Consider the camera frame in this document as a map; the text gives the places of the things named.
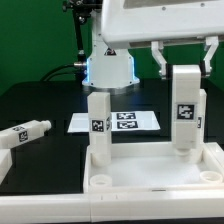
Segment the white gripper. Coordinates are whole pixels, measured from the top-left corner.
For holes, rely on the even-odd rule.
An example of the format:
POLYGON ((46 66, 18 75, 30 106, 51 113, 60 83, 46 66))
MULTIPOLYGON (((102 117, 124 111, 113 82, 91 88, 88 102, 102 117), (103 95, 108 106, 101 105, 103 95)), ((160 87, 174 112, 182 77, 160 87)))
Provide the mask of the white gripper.
POLYGON ((187 43, 205 37, 201 75, 209 77, 211 60, 224 35, 224 0, 103 0, 101 35, 113 49, 149 46, 167 78, 163 42, 187 43))

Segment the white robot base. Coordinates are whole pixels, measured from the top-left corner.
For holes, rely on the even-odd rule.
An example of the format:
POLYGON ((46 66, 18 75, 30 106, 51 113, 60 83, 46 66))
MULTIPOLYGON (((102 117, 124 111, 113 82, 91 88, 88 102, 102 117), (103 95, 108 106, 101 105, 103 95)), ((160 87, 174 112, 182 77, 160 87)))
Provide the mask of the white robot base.
POLYGON ((82 85, 87 91, 122 94, 135 89, 140 80, 135 76, 134 58, 127 49, 113 50, 101 36, 101 12, 94 10, 92 18, 92 52, 86 62, 86 78, 82 85))

